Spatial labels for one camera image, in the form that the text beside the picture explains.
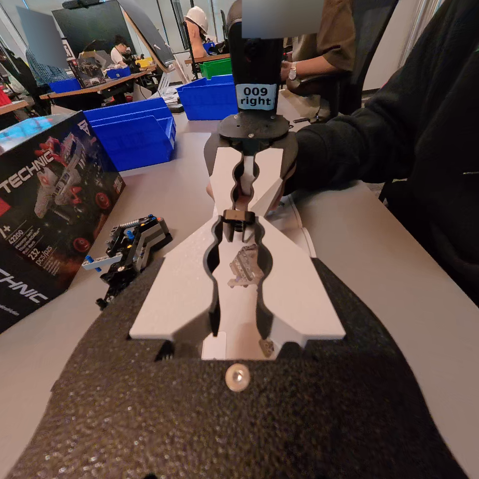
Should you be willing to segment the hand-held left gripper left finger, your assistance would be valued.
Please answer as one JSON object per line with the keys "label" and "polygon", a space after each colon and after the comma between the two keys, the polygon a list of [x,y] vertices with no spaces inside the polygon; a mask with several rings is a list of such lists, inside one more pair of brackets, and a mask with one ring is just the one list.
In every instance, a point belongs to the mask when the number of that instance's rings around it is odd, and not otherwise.
{"label": "hand-held left gripper left finger", "polygon": [[223,217],[214,215],[168,252],[129,331],[132,339],[192,345],[202,359],[225,360],[226,334],[219,332],[218,282]]}

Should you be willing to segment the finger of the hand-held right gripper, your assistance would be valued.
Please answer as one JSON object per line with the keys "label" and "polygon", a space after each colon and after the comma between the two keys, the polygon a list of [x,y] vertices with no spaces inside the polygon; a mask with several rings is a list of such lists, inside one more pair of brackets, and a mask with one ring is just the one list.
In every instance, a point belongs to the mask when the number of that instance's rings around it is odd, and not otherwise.
{"label": "finger of the hand-held right gripper", "polygon": [[212,216],[223,215],[225,210],[234,210],[240,205],[241,193],[236,178],[237,168],[243,166],[243,156],[232,147],[217,149],[213,172],[207,185],[207,194],[213,199]]}
{"label": "finger of the hand-held right gripper", "polygon": [[282,185],[283,149],[268,148],[255,155],[259,173],[254,181],[254,214],[264,217],[275,202]]}

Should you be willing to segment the small black toy brick piece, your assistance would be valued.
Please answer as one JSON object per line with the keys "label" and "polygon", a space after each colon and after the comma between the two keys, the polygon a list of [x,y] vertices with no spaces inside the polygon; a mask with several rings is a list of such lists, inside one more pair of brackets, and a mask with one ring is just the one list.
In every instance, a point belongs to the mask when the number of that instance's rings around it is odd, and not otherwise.
{"label": "small black toy brick piece", "polygon": [[241,241],[246,242],[245,232],[247,227],[254,225],[255,213],[244,210],[227,209],[224,210],[222,218],[224,225],[223,232],[226,240],[233,242],[234,235],[238,232],[241,234]]}

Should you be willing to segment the partly built toy vehicle chassis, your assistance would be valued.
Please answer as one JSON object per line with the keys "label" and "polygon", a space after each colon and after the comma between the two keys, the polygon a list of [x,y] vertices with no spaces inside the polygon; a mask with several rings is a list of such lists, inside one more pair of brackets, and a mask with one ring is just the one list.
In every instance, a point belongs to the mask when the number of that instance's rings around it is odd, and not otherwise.
{"label": "partly built toy vehicle chassis", "polygon": [[145,270],[153,252],[171,241],[164,218],[152,214],[112,228],[105,255],[87,255],[82,263],[85,270],[100,272],[100,279],[108,285],[105,296],[96,300],[100,310],[105,310]]}

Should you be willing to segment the person's right forearm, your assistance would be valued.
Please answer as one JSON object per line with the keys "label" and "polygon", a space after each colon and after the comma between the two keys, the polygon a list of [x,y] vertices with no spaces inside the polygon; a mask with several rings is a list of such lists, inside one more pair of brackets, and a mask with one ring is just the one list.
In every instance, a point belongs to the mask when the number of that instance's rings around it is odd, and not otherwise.
{"label": "person's right forearm", "polygon": [[408,59],[363,108],[297,132],[285,193],[416,179],[478,192],[478,52]]}

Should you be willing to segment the wooden background desk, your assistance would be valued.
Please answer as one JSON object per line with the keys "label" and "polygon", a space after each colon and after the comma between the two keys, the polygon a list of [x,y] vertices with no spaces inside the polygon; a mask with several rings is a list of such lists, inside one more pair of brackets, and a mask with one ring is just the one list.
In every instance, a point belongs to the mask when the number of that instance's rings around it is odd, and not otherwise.
{"label": "wooden background desk", "polygon": [[104,91],[117,87],[118,85],[122,85],[123,83],[127,83],[129,81],[135,81],[147,74],[153,73],[155,69],[156,69],[155,67],[149,66],[148,68],[141,70],[139,73],[134,73],[134,74],[128,75],[127,77],[122,77],[120,79],[111,80],[106,83],[102,83],[93,87],[82,88],[82,89],[70,91],[70,92],[46,93],[44,95],[41,95],[40,99],[53,100],[56,98],[70,97],[70,96],[76,96],[76,95],[82,95],[82,94],[88,94],[88,93],[102,94]]}

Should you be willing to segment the green plastic bin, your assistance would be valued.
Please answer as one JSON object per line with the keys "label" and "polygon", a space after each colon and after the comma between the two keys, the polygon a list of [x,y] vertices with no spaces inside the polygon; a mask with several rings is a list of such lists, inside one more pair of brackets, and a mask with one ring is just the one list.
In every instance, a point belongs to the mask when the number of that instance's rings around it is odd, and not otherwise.
{"label": "green plastic bin", "polygon": [[199,64],[201,75],[208,80],[215,76],[232,74],[231,58],[217,59]]}

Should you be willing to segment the instruction booklet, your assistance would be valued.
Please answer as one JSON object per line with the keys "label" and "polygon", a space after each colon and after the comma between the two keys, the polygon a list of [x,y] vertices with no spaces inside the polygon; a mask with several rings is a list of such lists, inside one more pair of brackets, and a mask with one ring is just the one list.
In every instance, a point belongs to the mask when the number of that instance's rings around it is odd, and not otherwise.
{"label": "instruction booklet", "polygon": [[[316,252],[311,237],[302,225],[300,214],[291,196],[281,200],[278,209],[269,213],[266,219],[292,242],[299,246],[310,257]],[[219,246],[220,264],[214,271],[218,282],[219,299],[221,300],[221,319],[215,342],[215,359],[233,360],[274,360],[283,348],[271,340],[262,340],[256,325],[257,285],[230,286],[229,281],[236,282],[236,273],[231,269],[231,262],[242,247],[252,245],[254,238],[248,243],[240,239]]]}

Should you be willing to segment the tan mannequin bust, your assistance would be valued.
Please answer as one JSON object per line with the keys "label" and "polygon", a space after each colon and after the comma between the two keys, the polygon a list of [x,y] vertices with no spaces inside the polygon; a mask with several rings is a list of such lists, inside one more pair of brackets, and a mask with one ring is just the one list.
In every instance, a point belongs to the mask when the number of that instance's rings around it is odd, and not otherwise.
{"label": "tan mannequin bust", "polygon": [[203,46],[202,30],[194,22],[186,21],[188,35],[193,51],[193,58],[202,58],[207,56],[207,52]]}

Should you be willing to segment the white hard hat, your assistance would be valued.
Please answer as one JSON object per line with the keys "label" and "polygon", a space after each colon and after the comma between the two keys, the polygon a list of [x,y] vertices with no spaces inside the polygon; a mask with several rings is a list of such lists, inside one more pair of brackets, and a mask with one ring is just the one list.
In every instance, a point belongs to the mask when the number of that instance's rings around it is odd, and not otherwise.
{"label": "white hard hat", "polygon": [[184,15],[184,19],[197,25],[203,34],[207,34],[209,27],[207,15],[200,7],[191,7]]}

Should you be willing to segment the black office chair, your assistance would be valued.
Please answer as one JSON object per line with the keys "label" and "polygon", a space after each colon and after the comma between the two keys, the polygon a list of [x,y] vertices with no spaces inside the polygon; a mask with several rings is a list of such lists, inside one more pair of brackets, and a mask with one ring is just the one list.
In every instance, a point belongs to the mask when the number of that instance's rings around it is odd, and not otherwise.
{"label": "black office chair", "polygon": [[352,72],[337,81],[332,116],[350,115],[362,105],[364,81],[397,0],[355,0],[356,55]]}

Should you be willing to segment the person's black-clad torso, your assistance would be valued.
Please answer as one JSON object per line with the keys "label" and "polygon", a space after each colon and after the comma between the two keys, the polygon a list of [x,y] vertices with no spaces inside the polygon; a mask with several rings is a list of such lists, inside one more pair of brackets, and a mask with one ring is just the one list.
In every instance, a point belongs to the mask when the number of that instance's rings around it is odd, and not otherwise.
{"label": "person's black-clad torso", "polygon": [[386,182],[379,200],[476,304],[479,303],[478,248],[471,255],[452,242],[415,198],[407,180]]}

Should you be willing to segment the black toy set box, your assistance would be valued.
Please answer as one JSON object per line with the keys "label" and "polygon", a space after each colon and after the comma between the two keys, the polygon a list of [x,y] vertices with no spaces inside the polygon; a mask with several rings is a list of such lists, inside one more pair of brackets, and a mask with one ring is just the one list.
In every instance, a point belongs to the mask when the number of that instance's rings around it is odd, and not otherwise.
{"label": "black toy set box", "polygon": [[122,194],[84,112],[1,131],[0,332],[67,291]]}

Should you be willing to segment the small distant toy set box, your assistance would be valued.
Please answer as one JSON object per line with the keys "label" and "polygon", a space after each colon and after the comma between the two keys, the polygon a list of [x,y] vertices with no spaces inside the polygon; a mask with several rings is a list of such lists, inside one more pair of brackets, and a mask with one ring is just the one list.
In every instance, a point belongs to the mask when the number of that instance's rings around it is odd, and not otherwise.
{"label": "small distant toy set box", "polygon": [[77,79],[84,89],[106,83],[101,65],[94,57],[77,59],[76,72]]}

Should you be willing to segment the black computer monitor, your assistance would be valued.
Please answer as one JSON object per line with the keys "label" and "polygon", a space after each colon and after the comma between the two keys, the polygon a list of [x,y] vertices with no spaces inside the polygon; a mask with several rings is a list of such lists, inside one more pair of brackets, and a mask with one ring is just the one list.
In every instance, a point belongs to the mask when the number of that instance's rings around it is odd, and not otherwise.
{"label": "black computer monitor", "polygon": [[117,1],[99,2],[87,8],[57,9],[52,15],[76,57],[89,45],[92,49],[110,53],[116,36],[125,39],[131,52],[136,54]]}

